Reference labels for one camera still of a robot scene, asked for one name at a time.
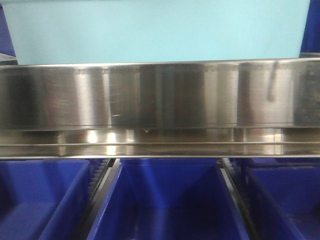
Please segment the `stainless steel bar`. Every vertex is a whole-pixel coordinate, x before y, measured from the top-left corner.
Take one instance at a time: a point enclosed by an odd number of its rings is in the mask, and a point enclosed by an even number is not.
[[[320,128],[0,132],[0,158],[320,156]]]

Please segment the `blue plastic bin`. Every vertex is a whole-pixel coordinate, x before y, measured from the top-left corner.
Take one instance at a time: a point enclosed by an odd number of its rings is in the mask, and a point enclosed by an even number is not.
[[[248,240],[216,159],[122,160],[87,240]]]
[[[278,167],[303,167],[319,166],[320,158],[318,157],[257,157],[257,158],[230,158],[230,162],[241,176],[243,182],[247,182],[247,168],[278,168]]]
[[[15,56],[14,47],[12,46],[4,10],[0,3],[0,54]]]
[[[0,239],[69,240],[89,203],[89,162],[0,162]]]
[[[248,169],[251,216],[264,240],[320,240],[320,168]]]

